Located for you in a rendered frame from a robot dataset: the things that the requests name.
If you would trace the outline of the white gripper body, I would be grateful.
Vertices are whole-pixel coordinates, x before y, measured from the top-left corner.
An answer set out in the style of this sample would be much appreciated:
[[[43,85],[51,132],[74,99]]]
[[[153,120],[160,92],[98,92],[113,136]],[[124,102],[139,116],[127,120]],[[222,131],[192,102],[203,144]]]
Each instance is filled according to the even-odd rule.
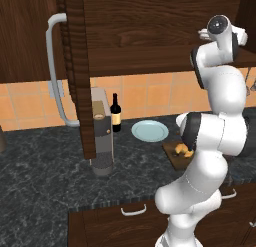
[[[248,34],[243,28],[231,24],[208,25],[198,31],[199,38],[202,40],[216,41],[219,46],[224,46],[232,42],[232,36],[237,38],[239,46],[244,46],[248,40]]]

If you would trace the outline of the golden croissant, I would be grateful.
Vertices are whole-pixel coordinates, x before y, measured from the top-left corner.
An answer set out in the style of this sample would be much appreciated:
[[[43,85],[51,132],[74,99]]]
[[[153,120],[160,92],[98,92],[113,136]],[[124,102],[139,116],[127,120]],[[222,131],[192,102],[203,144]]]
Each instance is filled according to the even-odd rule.
[[[193,156],[194,151],[190,151],[184,143],[179,143],[175,147],[175,154],[176,155],[183,155],[185,158],[190,158],[190,157]]]

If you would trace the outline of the brown wooden cutting board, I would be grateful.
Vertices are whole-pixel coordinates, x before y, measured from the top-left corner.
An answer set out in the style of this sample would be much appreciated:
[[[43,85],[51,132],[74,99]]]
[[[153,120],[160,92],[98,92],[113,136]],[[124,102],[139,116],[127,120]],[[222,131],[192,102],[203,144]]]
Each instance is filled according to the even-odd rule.
[[[183,153],[177,154],[175,148],[181,141],[171,141],[162,144],[162,147],[176,171],[185,170],[192,161],[193,157],[186,158]]]

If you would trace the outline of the open dark wood cabinet door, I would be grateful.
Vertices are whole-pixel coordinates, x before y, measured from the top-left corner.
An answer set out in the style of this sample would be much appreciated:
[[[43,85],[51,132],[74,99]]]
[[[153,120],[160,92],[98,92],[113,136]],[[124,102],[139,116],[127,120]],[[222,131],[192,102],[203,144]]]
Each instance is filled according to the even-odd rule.
[[[83,0],[56,0],[57,11],[67,22],[60,26],[66,76],[72,101],[80,122],[80,136],[85,159],[96,157],[91,85]]]

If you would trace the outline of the closed dark wood cabinet door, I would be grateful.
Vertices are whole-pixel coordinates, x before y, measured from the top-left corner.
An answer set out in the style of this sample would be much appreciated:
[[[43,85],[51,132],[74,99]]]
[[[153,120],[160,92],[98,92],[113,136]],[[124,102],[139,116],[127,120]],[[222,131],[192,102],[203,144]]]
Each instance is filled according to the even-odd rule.
[[[0,83],[50,79],[48,19],[56,0],[0,0]]]

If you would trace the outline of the grey hanging kitchen tool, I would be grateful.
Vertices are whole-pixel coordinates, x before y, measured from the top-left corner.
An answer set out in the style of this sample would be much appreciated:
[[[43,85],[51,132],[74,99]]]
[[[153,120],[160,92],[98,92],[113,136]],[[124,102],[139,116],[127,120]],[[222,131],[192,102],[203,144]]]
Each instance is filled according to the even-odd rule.
[[[251,68],[252,67],[248,67],[246,78],[245,78],[245,82],[247,82],[247,80],[248,80],[248,76],[249,76],[249,73],[251,71]],[[253,91],[253,92],[256,91],[256,79],[254,80],[254,83],[252,84],[252,86],[250,88],[248,86],[246,86],[246,91],[247,91],[247,94],[246,94],[247,96],[250,95],[251,91]]]

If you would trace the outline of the light blue plate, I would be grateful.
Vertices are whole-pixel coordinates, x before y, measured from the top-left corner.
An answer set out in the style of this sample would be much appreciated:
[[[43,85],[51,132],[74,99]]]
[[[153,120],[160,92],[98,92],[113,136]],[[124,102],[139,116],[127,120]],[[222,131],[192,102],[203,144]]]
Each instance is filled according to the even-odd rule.
[[[139,121],[132,126],[131,132],[137,139],[149,143],[162,141],[169,135],[168,128],[155,120]]]

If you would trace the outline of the dark wine bottle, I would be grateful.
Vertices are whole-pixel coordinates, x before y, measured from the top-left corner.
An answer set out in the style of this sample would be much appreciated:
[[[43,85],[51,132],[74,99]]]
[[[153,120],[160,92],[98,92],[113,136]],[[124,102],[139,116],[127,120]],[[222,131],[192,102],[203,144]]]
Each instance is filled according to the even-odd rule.
[[[114,132],[121,130],[121,107],[118,104],[117,94],[113,94],[113,104],[110,107],[112,114],[112,127]]]

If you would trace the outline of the grey coffee machine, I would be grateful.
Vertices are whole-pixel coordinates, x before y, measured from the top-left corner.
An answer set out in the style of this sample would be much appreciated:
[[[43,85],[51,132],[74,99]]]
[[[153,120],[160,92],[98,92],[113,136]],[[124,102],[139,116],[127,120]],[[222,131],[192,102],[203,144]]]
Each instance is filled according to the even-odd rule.
[[[113,170],[112,116],[107,95],[103,88],[91,89],[96,157],[90,160],[93,172],[106,176]]]

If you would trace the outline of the dark wood drawer front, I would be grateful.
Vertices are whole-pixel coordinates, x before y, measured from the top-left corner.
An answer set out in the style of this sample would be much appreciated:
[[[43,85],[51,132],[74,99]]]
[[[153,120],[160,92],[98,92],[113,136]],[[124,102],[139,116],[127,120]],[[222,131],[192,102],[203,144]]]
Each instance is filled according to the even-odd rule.
[[[256,247],[256,183],[223,186],[218,210],[201,220],[195,231],[204,247]]]
[[[147,205],[144,214],[132,217],[125,212]],[[168,225],[153,199],[118,206],[73,212],[68,215],[68,247],[155,247]]]

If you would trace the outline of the dark wood wall cabinet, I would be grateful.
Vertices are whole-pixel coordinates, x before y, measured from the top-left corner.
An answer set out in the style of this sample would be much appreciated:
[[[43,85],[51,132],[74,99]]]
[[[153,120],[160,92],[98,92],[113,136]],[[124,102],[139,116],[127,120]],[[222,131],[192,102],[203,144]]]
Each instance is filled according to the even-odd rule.
[[[190,71],[217,14],[248,33],[235,65],[256,66],[256,0],[84,0],[84,11],[93,77]]]

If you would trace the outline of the grey wall socket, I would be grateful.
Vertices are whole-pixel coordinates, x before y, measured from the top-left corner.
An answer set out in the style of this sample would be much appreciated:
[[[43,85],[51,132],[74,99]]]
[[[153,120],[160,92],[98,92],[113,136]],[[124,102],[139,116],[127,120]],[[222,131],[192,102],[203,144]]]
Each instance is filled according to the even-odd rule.
[[[64,97],[64,89],[63,89],[62,80],[57,80],[57,85],[58,85],[60,97],[62,98],[62,97]],[[55,99],[51,81],[48,81],[48,91],[49,91],[50,98]]]

